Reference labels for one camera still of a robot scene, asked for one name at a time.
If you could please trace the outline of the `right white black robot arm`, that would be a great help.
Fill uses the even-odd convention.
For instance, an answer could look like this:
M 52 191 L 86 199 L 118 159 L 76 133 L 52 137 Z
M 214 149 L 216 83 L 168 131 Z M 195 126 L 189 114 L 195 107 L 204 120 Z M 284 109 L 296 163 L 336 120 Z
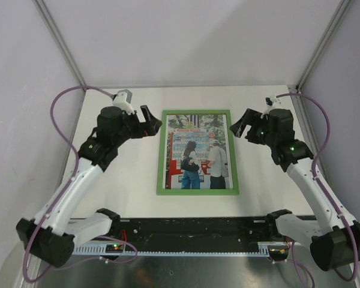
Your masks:
M 341 204 L 317 169 L 314 155 L 303 141 L 295 138 L 293 115 L 287 109 L 267 114 L 247 109 L 230 126 L 236 137 L 266 145 L 276 165 L 298 186 L 316 218 L 307 223 L 284 209 L 267 216 L 265 235 L 272 241 L 287 236 L 308 248 L 316 265 L 323 271 L 360 261 L 360 222 Z

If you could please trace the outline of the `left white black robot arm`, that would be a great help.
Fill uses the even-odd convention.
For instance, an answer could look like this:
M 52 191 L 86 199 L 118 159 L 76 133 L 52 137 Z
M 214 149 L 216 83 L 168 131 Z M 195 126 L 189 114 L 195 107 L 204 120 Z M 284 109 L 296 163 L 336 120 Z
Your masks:
M 130 139 L 155 136 L 162 122 L 146 105 L 141 106 L 144 122 L 136 112 L 118 106 L 101 109 L 97 125 L 75 151 L 72 175 L 31 220 L 19 220 L 16 230 L 25 255 L 33 255 L 55 268 L 64 265 L 75 248 L 104 236 L 113 240 L 121 232 L 119 215 L 101 208 L 92 216 L 70 223 L 71 216 L 97 179 L 118 155 L 118 148 Z

